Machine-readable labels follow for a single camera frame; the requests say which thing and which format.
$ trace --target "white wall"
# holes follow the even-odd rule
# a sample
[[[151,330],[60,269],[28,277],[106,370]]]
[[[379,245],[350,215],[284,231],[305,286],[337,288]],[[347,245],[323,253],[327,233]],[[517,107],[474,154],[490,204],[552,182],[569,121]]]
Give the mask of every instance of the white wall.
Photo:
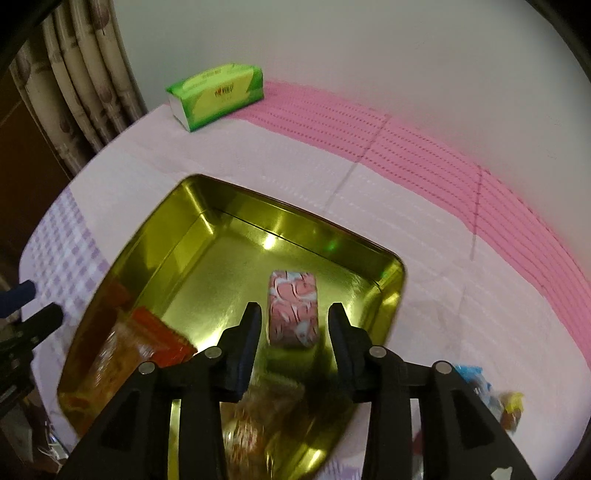
[[[525,0],[114,3],[150,109],[235,61],[388,111],[508,183],[591,274],[591,85]]]

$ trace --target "table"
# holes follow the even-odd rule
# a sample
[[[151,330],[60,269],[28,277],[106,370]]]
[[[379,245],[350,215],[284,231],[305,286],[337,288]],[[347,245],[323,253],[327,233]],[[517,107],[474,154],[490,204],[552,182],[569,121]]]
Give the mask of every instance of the table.
[[[394,252],[408,271],[387,347],[406,361],[484,367],[525,394],[514,436],[553,478],[591,413],[591,288],[560,241],[491,173],[386,113],[322,90],[267,82],[266,98],[188,133],[161,106],[101,151],[60,195],[22,255],[21,281],[64,325],[33,373],[57,434],[76,435],[56,398],[85,307],[126,242],[174,186],[202,173],[280,199]],[[361,407],[320,478],[357,478]]]

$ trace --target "plastic bag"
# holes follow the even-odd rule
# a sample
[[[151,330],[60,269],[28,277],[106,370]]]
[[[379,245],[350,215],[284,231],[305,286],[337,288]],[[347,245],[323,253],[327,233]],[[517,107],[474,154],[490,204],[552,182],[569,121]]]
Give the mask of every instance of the plastic bag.
[[[135,309],[129,318],[120,313],[78,390],[63,398],[72,410],[87,416],[90,425],[142,362],[168,367],[196,352],[146,308]]]
[[[521,413],[523,412],[523,393],[508,392],[501,396],[501,401],[504,405],[501,416],[501,426],[508,432],[515,433],[519,421],[521,420]]]
[[[296,407],[303,408],[304,387],[278,375],[253,379],[237,404],[221,404],[222,430],[230,480],[271,478],[267,446]]]
[[[474,389],[474,392],[482,400],[484,405],[491,411],[497,421],[501,421],[503,415],[503,404],[498,393],[494,392],[492,385],[482,375],[481,367],[472,365],[456,365],[455,369],[462,378]]]

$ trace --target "purple checkered cloth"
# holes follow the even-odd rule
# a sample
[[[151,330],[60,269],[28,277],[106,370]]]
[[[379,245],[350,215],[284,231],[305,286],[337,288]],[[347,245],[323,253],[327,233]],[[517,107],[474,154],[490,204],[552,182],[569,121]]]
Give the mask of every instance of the purple checkered cloth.
[[[339,462],[328,462],[322,467],[316,480],[360,480],[361,470],[342,465]]]
[[[109,270],[86,227],[69,188],[47,211],[25,248],[33,259],[33,277],[40,307],[55,302],[64,310],[64,323],[54,347],[67,355],[76,326],[98,285]]]

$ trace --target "pink packaged snack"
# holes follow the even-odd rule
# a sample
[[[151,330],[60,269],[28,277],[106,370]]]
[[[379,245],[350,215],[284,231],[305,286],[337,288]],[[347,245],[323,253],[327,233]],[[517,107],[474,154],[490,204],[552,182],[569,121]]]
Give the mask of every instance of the pink packaged snack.
[[[269,343],[312,347],[318,340],[318,293],[311,273],[275,270],[269,280]]]

